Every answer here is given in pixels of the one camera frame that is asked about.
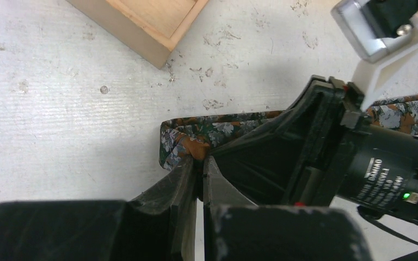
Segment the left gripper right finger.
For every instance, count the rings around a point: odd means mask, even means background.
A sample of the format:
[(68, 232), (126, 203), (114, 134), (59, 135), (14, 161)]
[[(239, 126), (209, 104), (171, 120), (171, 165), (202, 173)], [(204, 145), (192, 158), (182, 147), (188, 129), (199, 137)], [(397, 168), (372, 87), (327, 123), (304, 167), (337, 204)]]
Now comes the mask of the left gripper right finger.
[(206, 260), (371, 260), (349, 214), (329, 207), (258, 205), (208, 157), (203, 172)]

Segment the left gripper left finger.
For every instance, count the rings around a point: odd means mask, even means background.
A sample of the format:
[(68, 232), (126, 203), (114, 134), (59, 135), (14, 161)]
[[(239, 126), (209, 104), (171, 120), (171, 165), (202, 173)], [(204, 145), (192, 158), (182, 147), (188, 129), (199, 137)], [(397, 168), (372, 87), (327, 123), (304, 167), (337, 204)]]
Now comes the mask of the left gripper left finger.
[(193, 163), (131, 201), (0, 203), (0, 260), (194, 260)]

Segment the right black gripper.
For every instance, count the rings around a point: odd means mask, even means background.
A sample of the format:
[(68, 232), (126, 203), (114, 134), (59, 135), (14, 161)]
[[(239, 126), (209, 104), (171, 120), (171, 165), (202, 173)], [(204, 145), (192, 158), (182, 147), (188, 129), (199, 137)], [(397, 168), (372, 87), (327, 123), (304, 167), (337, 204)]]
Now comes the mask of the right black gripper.
[(373, 125), (363, 97), (351, 82), (312, 76), (288, 109), (211, 155), (256, 204), (328, 206), (338, 196), (367, 221), (418, 225), (418, 137)]

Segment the orange grey floral tie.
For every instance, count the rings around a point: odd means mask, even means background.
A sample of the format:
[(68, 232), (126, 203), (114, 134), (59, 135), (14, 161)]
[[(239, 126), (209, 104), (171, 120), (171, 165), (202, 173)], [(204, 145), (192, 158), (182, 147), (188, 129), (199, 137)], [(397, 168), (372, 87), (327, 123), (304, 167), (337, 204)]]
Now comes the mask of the orange grey floral tie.
[[(276, 110), (164, 121), (159, 132), (159, 164), (170, 171), (186, 155), (204, 160), (209, 150), (249, 133), (281, 113)], [(418, 94), (375, 101), (366, 114), (373, 125), (418, 135)]]

